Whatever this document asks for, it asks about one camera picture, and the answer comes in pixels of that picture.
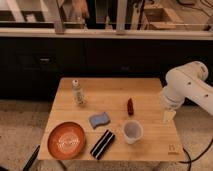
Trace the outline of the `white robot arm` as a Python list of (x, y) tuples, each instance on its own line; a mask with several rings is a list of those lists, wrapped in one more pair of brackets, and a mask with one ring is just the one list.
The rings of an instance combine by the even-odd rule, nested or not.
[(186, 98), (213, 116), (213, 87), (205, 82), (208, 74), (208, 68), (200, 61), (175, 67), (166, 73), (167, 85), (160, 93), (164, 124), (173, 120)]

